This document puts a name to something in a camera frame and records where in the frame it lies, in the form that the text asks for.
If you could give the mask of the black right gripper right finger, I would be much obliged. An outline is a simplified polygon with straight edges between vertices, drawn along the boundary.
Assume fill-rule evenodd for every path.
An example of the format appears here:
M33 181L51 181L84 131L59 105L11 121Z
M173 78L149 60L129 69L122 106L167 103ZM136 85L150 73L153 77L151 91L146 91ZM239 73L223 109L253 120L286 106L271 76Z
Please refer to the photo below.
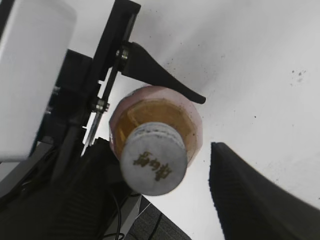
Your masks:
M223 142L211 143L208 185L226 240L318 240L320 211L280 188Z

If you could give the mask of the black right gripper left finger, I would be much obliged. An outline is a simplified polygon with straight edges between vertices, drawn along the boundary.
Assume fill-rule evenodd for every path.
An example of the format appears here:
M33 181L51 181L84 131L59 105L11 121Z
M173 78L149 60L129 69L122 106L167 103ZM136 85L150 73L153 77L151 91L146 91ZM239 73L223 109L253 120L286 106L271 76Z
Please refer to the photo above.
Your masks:
M6 204L3 240L101 240L131 189L110 145L97 143L64 175Z

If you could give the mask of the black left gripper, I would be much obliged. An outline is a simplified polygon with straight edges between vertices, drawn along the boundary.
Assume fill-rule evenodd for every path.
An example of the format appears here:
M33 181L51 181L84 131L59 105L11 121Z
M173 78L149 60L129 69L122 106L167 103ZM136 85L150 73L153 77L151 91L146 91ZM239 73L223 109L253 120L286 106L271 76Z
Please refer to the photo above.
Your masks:
M204 104L206 98L188 88L138 43L129 42L141 5L116 0L92 58L68 50L49 101L49 139L57 153L54 175L94 143L108 108L117 73L143 83L174 90Z

